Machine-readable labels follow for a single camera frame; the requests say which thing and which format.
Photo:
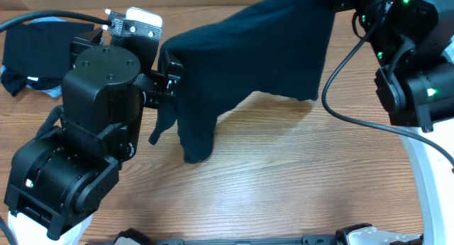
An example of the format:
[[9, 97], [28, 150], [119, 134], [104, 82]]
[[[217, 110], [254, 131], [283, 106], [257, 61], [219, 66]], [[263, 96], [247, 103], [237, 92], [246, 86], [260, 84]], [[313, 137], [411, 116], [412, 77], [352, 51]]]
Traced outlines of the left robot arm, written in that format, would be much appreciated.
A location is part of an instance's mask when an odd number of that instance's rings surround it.
[[136, 153], [143, 110], [175, 98], [181, 62], [156, 32], [73, 39], [62, 104], [13, 156], [5, 204], [20, 244], [76, 244]]

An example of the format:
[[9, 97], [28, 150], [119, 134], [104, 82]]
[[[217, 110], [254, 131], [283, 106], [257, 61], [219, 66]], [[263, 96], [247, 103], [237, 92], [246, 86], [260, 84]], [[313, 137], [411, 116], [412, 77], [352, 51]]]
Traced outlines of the black t-shirt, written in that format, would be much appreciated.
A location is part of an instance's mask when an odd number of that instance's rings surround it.
[[149, 142], [177, 126], [187, 163], [206, 160], [220, 115], [252, 92], [315, 100], [335, 14], [330, 0], [264, 0], [166, 40], [183, 73], [163, 102]]

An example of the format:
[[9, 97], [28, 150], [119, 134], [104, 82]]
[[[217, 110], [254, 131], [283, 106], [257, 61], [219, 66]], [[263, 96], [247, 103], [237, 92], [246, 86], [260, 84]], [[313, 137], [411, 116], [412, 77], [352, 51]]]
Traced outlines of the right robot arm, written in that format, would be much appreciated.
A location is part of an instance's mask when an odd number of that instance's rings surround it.
[[339, 229], [334, 244], [453, 243], [453, 0], [330, 0], [354, 10], [380, 64], [376, 93], [409, 156], [423, 232], [370, 224]]

